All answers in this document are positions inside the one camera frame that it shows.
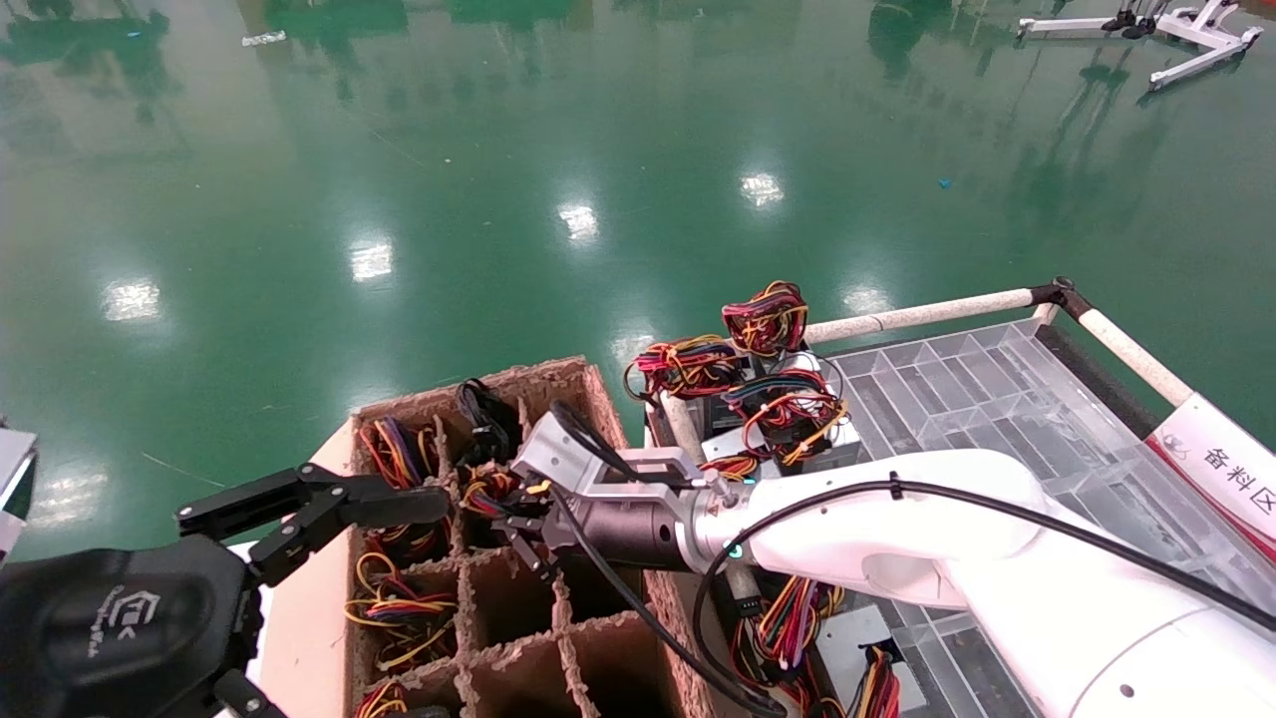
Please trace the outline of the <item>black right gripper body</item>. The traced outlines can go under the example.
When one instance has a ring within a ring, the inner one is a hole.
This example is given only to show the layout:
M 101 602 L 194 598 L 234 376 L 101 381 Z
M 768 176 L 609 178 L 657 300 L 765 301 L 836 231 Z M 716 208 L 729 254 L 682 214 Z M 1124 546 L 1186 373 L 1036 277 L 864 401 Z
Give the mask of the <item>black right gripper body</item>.
M 556 557 L 588 559 L 591 545 L 618 566 L 692 573 L 685 548 L 690 504 L 683 497 L 616 501 L 555 494 L 551 551 Z

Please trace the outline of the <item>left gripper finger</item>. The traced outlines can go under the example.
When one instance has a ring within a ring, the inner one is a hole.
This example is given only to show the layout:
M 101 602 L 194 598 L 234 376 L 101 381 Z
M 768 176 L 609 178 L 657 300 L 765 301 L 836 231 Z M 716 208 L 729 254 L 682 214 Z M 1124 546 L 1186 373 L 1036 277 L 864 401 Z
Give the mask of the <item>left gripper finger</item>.
M 179 509 L 176 545 L 211 551 L 223 548 L 225 539 L 276 525 L 245 560 L 249 582 L 274 587 L 350 527 L 435 525 L 450 508 L 441 488 L 393 488 L 378 476 L 337 476 L 308 463 Z
M 228 668 L 213 681 L 214 717 L 285 718 L 287 714 L 239 668 Z

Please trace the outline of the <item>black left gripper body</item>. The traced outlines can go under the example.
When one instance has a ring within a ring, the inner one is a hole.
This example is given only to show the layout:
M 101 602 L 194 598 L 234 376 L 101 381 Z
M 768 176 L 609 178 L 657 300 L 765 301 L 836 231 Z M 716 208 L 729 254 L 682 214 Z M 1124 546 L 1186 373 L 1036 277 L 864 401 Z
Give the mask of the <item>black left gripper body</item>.
M 6 562 L 1 613 L 5 717 L 219 717 L 263 624 L 249 564 L 202 537 Z

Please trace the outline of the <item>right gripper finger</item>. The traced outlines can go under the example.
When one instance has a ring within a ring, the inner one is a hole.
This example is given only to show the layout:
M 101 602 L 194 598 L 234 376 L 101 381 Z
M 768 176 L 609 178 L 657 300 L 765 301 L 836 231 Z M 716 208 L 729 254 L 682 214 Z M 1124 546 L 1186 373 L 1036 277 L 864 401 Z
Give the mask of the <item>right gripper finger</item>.
M 538 582 L 555 582 L 559 576 L 559 562 L 551 550 L 546 548 L 544 522 L 538 518 L 509 517 L 501 519 L 501 534 L 507 545 L 514 550 L 523 566 L 537 576 Z
M 510 520 L 514 518 L 538 519 L 547 514 L 547 508 L 554 501 L 551 483 L 509 485 L 496 488 L 493 499 L 493 509 L 496 520 Z

